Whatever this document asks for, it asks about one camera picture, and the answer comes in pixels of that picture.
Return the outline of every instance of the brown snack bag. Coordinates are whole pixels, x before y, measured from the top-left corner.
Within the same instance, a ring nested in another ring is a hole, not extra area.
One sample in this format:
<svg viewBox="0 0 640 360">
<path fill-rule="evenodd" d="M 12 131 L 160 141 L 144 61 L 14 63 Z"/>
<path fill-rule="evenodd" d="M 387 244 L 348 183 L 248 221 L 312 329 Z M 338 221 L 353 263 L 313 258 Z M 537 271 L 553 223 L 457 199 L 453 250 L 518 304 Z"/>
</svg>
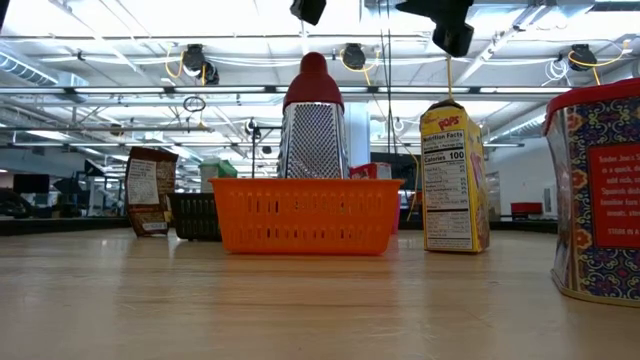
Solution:
<svg viewBox="0 0 640 360">
<path fill-rule="evenodd" d="M 125 203 L 137 236 L 169 232 L 167 194 L 174 192 L 177 161 L 178 155 L 168 151 L 131 149 L 125 178 Z"/>
</svg>

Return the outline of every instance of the cereal box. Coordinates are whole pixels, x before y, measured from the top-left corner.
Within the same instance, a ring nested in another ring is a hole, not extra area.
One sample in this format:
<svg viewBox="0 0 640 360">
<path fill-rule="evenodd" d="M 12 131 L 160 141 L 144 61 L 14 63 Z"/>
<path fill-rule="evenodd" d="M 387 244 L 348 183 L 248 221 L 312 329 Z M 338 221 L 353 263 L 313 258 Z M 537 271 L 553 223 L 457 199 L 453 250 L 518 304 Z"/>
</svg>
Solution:
<svg viewBox="0 0 640 360">
<path fill-rule="evenodd" d="M 420 132 L 425 250 L 483 251 L 489 217 L 480 127 L 445 101 L 422 116 Z"/>
</svg>

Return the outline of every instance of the white wall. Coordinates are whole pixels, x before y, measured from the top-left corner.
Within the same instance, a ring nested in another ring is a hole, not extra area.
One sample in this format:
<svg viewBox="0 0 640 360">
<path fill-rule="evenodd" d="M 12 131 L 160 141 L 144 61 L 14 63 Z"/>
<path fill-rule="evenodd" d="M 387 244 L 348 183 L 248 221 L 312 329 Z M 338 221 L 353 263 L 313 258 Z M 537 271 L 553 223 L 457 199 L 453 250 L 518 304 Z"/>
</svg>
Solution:
<svg viewBox="0 0 640 360">
<path fill-rule="evenodd" d="M 56 148 L 45 148 L 44 156 L 35 155 L 29 149 L 2 149 L 0 169 L 71 177 L 74 171 L 84 170 L 84 159 L 81 154 L 64 153 Z"/>
<path fill-rule="evenodd" d="M 522 141 L 521 148 L 497 149 L 489 155 L 487 172 L 500 174 L 500 207 L 502 215 L 511 214 L 511 203 L 541 202 L 544 189 L 552 187 L 552 211 L 545 217 L 557 217 L 556 178 L 551 151 L 546 138 Z"/>
</svg>

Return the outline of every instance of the tin lid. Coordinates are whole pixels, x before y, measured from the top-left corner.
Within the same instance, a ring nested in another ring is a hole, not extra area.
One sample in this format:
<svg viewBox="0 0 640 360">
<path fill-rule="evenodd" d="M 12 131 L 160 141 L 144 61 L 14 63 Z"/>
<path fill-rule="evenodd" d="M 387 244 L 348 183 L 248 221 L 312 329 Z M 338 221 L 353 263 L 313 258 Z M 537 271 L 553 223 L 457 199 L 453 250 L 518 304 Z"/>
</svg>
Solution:
<svg viewBox="0 0 640 360">
<path fill-rule="evenodd" d="M 553 114 L 563 108 L 599 101 L 640 96 L 640 79 L 627 79 L 613 84 L 573 89 L 556 96 L 547 105 L 547 118 L 543 129 L 546 135 L 553 121 Z"/>
<path fill-rule="evenodd" d="M 344 111 L 344 103 L 338 84 L 327 71 L 327 61 L 322 54 L 310 52 L 300 62 L 300 73 L 293 79 L 287 95 L 284 97 L 284 107 L 291 103 L 322 102 L 340 104 Z"/>
</svg>

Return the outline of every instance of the cheese grater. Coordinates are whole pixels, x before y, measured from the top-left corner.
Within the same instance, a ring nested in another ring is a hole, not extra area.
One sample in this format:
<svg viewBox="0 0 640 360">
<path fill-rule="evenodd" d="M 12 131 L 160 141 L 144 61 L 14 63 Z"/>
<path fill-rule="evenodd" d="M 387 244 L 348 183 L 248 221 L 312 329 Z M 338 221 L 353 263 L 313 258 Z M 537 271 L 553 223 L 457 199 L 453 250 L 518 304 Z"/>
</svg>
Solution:
<svg viewBox="0 0 640 360">
<path fill-rule="evenodd" d="M 348 177 L 344 116 L 340 105 L 293 103 L 285 110 L 282 128 L 279 177 Z"/>
<path fill-rule="evenodd" d="M 281 178 L 347 178 L 344 104 L 327 62 L 306 54 L 284 99 L 278 158 Z"/>
</svg>

